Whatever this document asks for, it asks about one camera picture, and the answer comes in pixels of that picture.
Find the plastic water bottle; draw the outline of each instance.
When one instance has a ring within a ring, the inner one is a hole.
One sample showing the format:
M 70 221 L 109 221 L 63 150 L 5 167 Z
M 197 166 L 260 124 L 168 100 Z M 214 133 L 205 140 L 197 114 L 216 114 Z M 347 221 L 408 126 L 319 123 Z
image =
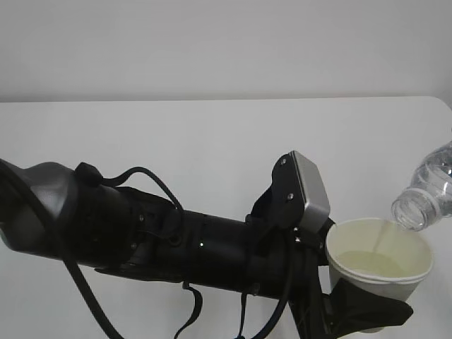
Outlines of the plastic water bottle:
M 452 141 L 426 156 L 411 185 L 393 202 L 392 214 L 414 231 L 452 216 Z

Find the white paper cup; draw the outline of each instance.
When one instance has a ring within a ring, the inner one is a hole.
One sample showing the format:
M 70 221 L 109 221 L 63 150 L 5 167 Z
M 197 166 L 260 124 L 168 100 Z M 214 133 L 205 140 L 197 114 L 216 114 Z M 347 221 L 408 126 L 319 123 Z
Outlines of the white paper cup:
M 382 254 L 397 263 L 403 273 L 388 277 L 373 273 L 371 268 L 366 271 L 354 270 L 341 262 L 339 257 L 348 251 Z M 418 232 L 404 230 L 395 222 L 378 218 L 350 220 L 333 225 L 326 237 L 326 254 L 331 288 L 339 278 L 343 278 L 367 292 L 402 301 L 407 300 L 433 266 L 432 251 Z

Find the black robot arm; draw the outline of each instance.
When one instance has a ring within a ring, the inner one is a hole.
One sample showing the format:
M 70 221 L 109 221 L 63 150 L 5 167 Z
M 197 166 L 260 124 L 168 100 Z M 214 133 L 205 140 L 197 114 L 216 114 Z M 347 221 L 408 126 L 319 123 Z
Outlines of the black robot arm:
M 170 201 L 120 186 L 133 173 L 154 179 Z M 405 303 L 377 297 L 340 280 L 330 295 L 319 283 L 327 265 L 325 238 L 333 222 L 314 163 L 292 151 L 272 171 L 272 184 L 245 222 L 184 210 L 151 171 L 134 167 L 105 179 L 82 163 L 75 171 L 53 162 L 20 169 L 0 161 L 0 229 L 12 250 L 65 263 L 94 317 L 109 338 L 122 338 L 103 314 L 77 263 L 97 272 L 137 280 L 184 282 L 278 300 L 265 338 L 285 305 L 303 339 L 339 338 L 403 324 Z

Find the black cable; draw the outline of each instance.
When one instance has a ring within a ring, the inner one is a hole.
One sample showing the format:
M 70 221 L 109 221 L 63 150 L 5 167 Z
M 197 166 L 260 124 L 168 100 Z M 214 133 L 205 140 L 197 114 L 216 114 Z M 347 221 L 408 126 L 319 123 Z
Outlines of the black cable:
M 19 193 L 20 197 L 31 207 L 37 218 L 42 223 L 46 232 L 52 237 L 59 255 L 64 262 L 69 274 L 80 291 L 85 303 L 93 314 L 95 320 L 109 339 L 124 339 L 108 320 L 102 307 L 99 305 L 93 291 L 83 276 L 76 260 L 67 249 L 66 244 L 59 234 L 57 222 L 49 211 L 41 204 L 40 200 L 31 191 L 30 187 L 22 181 L 16 173 L 4 162 L 0 161 L 0 174 L 4 175 L 9 184 Z
M 294 276 L 294 256 L 295 256 L 295 244 L 292 230 L 286 230 L 284 232 L 285 246 L 287 247 L 287 274 L 285 277 L 284 289 L 282 291 L 281 298 L 276 304 L 275 311 L 267 321 L 265 326 L 252 338 L 252 339 L 264 339 L 275 328 L 276 324 L 280 320 L 284 312 L 285 305 L 289 300 L 290 290 L 292 289 L 292 281 Z
M 177 200 L 177 198 L 174 196 L 174 194 L 168 189 L 167 185 L 160 180 L 157 175 L 155 175 L 153 172 L 151 172 L 149 169 L 144 167 L 132 167 L 131 169 L 128 169 L 123 174 L 120 174 L 119 176 L 111 179 L 104 178 L 102 180 L 102 185 L 109 186 L 109 187 L 116 187 L 119 185 L 122 185 L 126 180 L 134 173 L 144 173 L 148 177 L 150 177 L 161 189 L 165 192 L 165 194 L 168 196 L 168 198 L 171 200 L 171 202 L 176 206 L 177 210 L 181 213 L 181 215 L 184 214 L 184 209 L 182 208 L 181 203 Z
M 239 335 L 236 337 L 236 339 L 245 339 L 245 337 L 242 335 L 243 332 L 243 326 L 245 324 L 245 313 L 246 313 L 246 297 L 248 296 L 247 292 L 243 292 L 240 296 L 240 303 L 242 304 L 242 310 L 240 311 L 240 327 L 239 327 Z

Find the white wall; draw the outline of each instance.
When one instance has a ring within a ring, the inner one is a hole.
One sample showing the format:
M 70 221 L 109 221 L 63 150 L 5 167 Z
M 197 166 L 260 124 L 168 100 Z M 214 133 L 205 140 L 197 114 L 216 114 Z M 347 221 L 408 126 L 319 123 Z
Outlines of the white wall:
M 434 95 L 450 0 L 2 0 L 0 100 Z

